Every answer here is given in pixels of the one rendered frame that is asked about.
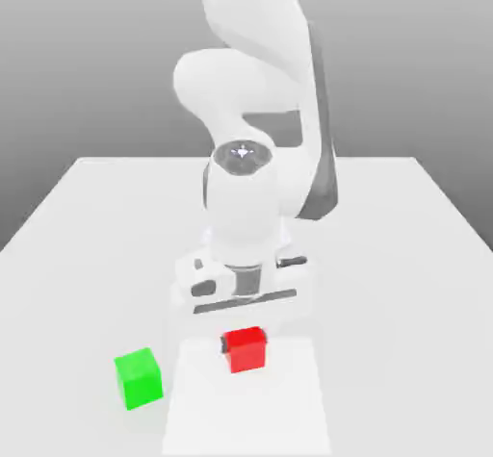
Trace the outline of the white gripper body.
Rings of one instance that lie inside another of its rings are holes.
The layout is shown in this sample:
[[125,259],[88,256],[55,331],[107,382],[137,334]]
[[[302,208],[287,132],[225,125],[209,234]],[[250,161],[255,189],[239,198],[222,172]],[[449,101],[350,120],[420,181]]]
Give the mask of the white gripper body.
[[171,318],[180,333],[225,333],[259,326],[271,333],[283,324],[311,314],[314,272],[309,268],[282,268],[277,286],[254,298],[212,296],[194,298],[171,286]]

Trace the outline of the small red cube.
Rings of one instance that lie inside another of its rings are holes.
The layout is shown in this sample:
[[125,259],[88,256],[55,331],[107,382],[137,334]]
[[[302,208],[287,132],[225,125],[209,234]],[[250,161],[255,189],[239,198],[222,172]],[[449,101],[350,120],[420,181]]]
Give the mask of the small red cube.
[[224,333],[226,353],[231,373],[262,368],[266,363],[266,346],[262,328],[253,326]]

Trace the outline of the small green cube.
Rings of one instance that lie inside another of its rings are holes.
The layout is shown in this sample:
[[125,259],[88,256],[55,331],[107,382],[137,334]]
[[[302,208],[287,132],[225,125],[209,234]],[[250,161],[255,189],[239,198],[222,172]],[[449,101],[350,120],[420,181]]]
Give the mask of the small green cube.
[[161,370],[149,347],[117,356],[114,364],[118,391],[128,411],[164,396]]

